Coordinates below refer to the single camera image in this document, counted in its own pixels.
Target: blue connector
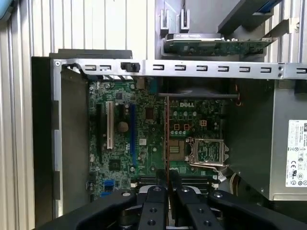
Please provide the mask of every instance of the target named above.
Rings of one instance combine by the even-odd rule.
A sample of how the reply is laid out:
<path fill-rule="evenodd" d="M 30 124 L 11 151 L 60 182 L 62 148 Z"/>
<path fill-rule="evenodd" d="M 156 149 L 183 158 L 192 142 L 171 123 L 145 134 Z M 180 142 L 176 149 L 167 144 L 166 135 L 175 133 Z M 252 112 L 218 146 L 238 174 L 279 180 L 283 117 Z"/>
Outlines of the blue connector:
<path fill-rule="evenodd" d="M 104 186 L 114 186 L 114 180 L 105 180 Z"/>
<path fill-rule="evenodd" d="M 268 13 L 273 9 L 274 6 L 276 6 L 278 3 L 280 3 L 282 0 L 271 0 L 265 3 L 258 11 L 257 13 Z"/>
<path fill-rule="evenodd" d="M 105 197 L 105 196 L 110 195 L 110 194 L 111 194 L 111 192 L 102 192 L 100 194 L 100 197 Z"/>

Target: cable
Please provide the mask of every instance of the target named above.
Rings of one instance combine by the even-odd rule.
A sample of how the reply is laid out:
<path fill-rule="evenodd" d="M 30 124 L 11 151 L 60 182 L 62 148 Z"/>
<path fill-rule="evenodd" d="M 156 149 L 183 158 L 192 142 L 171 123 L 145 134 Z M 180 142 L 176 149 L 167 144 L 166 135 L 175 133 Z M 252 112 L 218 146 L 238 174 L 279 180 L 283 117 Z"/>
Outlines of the cable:
<path fill-rule="evenodd" d="M 234 193 L 234 190 L 233 190 L 233 181 L 234 181 L 235 176 L 236 176 L 236 173 L 234 173 L 234 174 L 231 176 L 230 180 L 229 180 L 229 187 L 230 187 L 230 193 L 231 193 L 231 194 Z"/>

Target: sticker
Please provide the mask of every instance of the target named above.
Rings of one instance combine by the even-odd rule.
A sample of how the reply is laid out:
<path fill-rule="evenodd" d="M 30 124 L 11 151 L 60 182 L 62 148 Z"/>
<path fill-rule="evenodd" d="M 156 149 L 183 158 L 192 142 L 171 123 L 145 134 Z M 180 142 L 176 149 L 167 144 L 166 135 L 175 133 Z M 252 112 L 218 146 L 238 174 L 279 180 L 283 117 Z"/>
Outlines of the sticker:
<path fill-rule="evenodd" d="M 307 187 L 307 120 L 290 120 L 286 187 Z"/>

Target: pci slot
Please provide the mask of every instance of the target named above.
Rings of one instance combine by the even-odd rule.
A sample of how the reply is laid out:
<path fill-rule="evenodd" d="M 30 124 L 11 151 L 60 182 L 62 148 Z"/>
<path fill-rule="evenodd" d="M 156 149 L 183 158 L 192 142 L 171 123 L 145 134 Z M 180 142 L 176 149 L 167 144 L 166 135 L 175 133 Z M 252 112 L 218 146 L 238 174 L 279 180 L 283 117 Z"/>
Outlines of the pci slot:
<path fill-rule="evenodd" d="M 106 148 L 113 149 L 114 142 L 114 102 L 106 102 Z"/>

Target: green circuit board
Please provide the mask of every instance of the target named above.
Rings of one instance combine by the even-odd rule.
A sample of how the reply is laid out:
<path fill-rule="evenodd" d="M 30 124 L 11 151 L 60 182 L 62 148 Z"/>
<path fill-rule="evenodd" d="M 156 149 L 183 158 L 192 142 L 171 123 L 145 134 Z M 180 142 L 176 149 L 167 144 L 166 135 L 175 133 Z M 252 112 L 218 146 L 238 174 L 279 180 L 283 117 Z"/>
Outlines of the green circuit board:
<path fill-rule="evenodd" d="M 89 85 L 89 162 L 95 198 L 114 189 L 129 188 L 131 179 L 155 176 L 165 168 L 165 98 L 132 81 L 93 81 Z M 106 102 L 114 108 L 113 148 L 107 148 Z M 182 175 L 212 175 L 212 170 L 190 167 L 187 137 L 221 138 L 221 101 L 170 100 L 170 169 Z M 214 144 L 199 148 L 200 159 L 214 160 Z"/>

